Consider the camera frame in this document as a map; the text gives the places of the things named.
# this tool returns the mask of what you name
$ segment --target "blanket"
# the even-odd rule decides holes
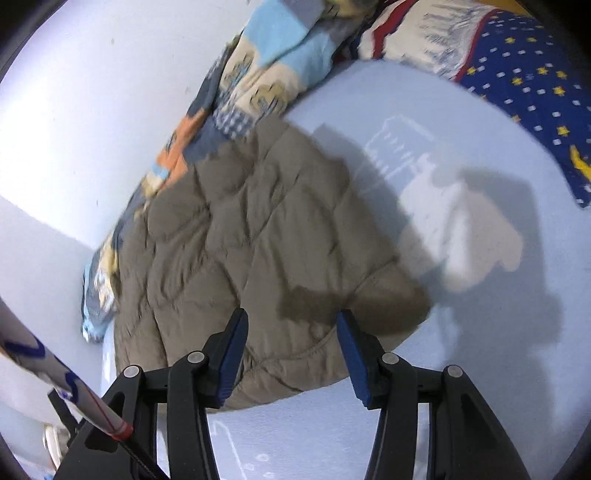
[[[576,203],[591,205],[591,98],[536,19],[471,0],[400,0],[349,53],[407,63],[502,109],[552,153]]]
[[[154,166],[140,181],[123,214],[83,276],[82,332],[100,342],[116,312],[119,253],[135,219],[188,166],[228,140],[242,138],[270,113],[322,81],[332,57],[377,0],[266,0],[244,31],[224,49]]]
[[[119,259],[118,371],[203,347],[234,308],[249,332],[229,409],[347,377],[336,313],[387,349],[429,300],[351,184],[346,165],[276,116],[192,164],[134,223]]]

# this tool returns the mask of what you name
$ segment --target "light blue bed sheet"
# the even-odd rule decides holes
[[[551,479],[591,420],[591,212],[554,160],[485,101],[393,63],[353,64],[287,118],[347,161],[432,296],[396,352],[462,366],[532,479]],[[420,413],[415,478],[426,473]],[[377,421],[348,380],[209,417],[226,480],[364,478]]]

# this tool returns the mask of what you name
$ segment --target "silver screw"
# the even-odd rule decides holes
[[[449,367],[447,367],[447,373],[449,373],[450,377],[460,378],[463,375],[464,370],[462,370],[457,365],[450,365]]]
[[[386,352],[382,355],[382,362],[388,365],[395,365],[400,360],[400,357],[392,352]]]
[[[203,352],[191,352],[189,354],[189,356],[187,357],[187,361],[190,364],[198,364],[199,362],[203,362],[203,359],[205,358],[205,355],[203,354]]]
[[[125,370],[123,370],[123,374],[127,378],[133,378],[139,373],[139,367],[137,365],[130,365]]]

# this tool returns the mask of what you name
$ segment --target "brown quilted blanket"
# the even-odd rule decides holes
[[[341,308],[391,349],[430,307],[353,191],[346,166],[276,117],[162,191],[119,261],[119,370],[172,365],[223,330],[235,307],[248,312],[227,408],[346,377],[335,329]]]

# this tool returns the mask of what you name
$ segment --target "mattress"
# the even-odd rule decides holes
[[[346,160],[431,294],[429,318],[397,354],[423,368],[460,365],[532,479],[552,478],[591,420],[591,223],[550,154],[477,96],[386,62],[356,62],[287,119]],[[112,341],[104,350],[107,387]],[[377,421],[348,380],[209,417],[226,480],[363,478]],[[419,423],[424,478],[425,408]],[[165,462],[162,442],[160,453]]]

